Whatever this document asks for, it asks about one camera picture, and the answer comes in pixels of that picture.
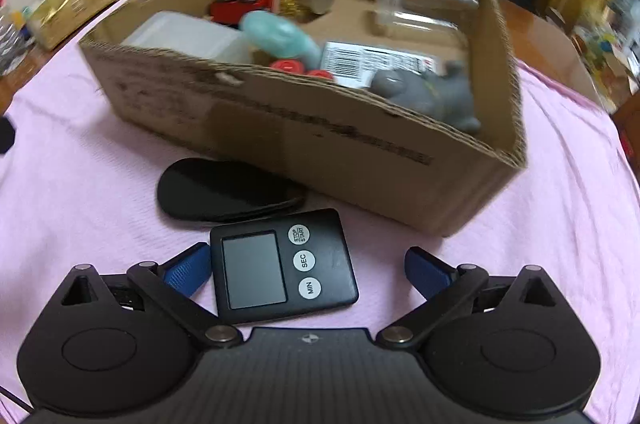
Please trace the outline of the black digital timer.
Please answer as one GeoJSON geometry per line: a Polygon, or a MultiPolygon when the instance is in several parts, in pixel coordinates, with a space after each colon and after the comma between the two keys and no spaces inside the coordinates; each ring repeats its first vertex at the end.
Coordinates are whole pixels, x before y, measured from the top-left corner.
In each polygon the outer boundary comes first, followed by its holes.
{"type": "Polygon", "coordinates": [[[356,303],[341,217],[333,208],[220,225],[209,232],[218,317],[241,324],[356,303]]]}

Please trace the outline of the grey rubber cat toy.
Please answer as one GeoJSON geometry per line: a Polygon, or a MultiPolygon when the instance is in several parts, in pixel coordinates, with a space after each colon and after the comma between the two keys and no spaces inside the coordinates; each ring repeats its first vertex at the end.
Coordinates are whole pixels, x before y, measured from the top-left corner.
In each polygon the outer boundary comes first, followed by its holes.
{"type": "Polygon", "coordinates": [[[475,135],[480,131],[466,65],[447,61],[445,74],[431,69],[380,69],[372,77],[369,91],[390,103],[441,121],[460,131],[475,135]]]}

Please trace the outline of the black toy train engine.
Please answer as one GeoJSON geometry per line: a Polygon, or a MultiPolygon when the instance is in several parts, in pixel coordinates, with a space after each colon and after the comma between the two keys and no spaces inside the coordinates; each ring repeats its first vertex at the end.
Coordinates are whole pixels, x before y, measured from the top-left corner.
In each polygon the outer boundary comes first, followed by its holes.
{"type": "Polygon", "coordinates": [[[297,60],[291,60],[290,58],[281,58],[281,60],[273,61],[270,68],[280,70],[280,72],[289,72],[290,74],[306,75],[309,77],[316,77],[325,80],[333,81],[333,75],[324,69],[306,69],[306,66],[297,60]]]}

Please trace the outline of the white plastic bottle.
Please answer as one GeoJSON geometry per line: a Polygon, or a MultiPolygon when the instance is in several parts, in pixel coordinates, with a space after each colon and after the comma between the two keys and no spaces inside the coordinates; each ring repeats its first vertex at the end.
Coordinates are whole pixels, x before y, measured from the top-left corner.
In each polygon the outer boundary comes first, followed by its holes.
{"type": "Polygon", "coordinates": [[[253,62],[250,44],[242,32],[172,11],[155,13],[120,44],[141,49],[170,50],[220,63],[253,62]]]}

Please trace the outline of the mint green earbud case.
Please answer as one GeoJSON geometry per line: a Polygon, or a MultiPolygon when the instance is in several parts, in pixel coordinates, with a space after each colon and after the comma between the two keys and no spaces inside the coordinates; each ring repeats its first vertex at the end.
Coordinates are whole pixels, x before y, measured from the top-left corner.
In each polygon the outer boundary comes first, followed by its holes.
{"type": "Polygon", "coordinates": [[[273,58],[297,60],[306,69],[320,67],[320,46],[292,20],[264,10],[252,11],[241,18],[240,31],[251,44],[273,58]]]}

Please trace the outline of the red toy train car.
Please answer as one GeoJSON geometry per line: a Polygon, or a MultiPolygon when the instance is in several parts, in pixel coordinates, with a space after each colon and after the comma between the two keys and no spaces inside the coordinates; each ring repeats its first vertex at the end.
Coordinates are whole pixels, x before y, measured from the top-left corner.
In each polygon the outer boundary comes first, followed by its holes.
{"type": "Polygon", "coordinates": [[[235,27],[247,13],[278,13],[279,10],[280,0],[213,0],[209,6],[209,16],[215,23],[235,27]]]}

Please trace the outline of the clear plastic jar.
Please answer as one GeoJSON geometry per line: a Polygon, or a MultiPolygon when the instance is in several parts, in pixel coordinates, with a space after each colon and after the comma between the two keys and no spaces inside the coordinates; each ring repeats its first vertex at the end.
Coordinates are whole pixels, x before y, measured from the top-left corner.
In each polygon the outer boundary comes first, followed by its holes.
{"type": "Polygon", "coordinates": [[[375,0],[376,29],[387,37],[465,46],[480,0],[375,0]]]}

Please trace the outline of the black oval case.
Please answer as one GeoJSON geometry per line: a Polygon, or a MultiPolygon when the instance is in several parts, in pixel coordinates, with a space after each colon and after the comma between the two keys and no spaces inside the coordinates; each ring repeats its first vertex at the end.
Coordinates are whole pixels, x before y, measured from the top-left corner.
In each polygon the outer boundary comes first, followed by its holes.
{"type": "Polygon", "coordinates": [[[179,159],[157,182],[157,205],[182,221],[231,223],[292,213],[304,206],[305,185],[239,161],[179,159]]]}

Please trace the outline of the pink table cloth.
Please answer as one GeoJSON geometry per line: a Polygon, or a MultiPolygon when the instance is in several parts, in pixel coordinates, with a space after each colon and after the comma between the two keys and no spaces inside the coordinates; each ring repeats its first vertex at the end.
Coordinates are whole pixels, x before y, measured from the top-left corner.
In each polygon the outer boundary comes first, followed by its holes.
{"type": "MultiPolygon", "coordinates": [[[[628,423],[639,400],[638,183],[608,115],[527,65],[518,71],[525,170],[448,239],[337,203],[359,298],[300,325],[376,332],[418,306],[402,270],[413,245],[495,275],[534,263],[599,349],[590,418],[628,423]]],[[[1,162],[1,383],[23,396],[18,348],[70,268],[123,273],[208,233],[156,207],[158,178],[186,151],[116,117],[76,43],[17,93],[9,118],[16,136],[1,162]]]]}

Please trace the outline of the brown cardboard box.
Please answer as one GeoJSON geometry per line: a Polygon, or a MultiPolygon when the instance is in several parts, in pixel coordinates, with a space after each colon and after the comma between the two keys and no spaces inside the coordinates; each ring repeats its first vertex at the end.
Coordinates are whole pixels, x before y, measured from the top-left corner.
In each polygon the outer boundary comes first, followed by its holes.
{"type": "MultiPolygon", "coordinates": [[[[128,0],[79,46],[115,113],[172,142],[248,162],[422,232],[458,232],[526,167],[520,75],[498,0],[478,0],[468,44],[394,40],[398,50],[468,64],[480,132],[469,136],[328,80],[138,50],[152,15],[194,16],[212,0],[128,0]]],[[[317,40],[376,43],[373,0],[336,0],[317,40]]]]}

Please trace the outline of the plastic water bottle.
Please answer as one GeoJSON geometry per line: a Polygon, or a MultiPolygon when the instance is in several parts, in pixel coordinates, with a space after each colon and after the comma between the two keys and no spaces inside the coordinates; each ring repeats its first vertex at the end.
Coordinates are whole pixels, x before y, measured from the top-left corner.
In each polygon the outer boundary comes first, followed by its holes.
{"type": "Polygon", "coordinates": [[[0,6],[0,75],[14,72],[26,58],[27,46],[21,32],[14,24],[11,10],[6,0],[0,6]]]}

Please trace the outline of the gold tissue pack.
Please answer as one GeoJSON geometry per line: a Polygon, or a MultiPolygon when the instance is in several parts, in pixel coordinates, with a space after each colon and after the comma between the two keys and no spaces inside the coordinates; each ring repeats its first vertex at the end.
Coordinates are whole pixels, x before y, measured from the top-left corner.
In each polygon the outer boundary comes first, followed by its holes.
{"type": "Polygon", "coordinates": [[[27,27],[42,49],[52,51],[116,0],[43,0],[30,12],[27,27]]]}

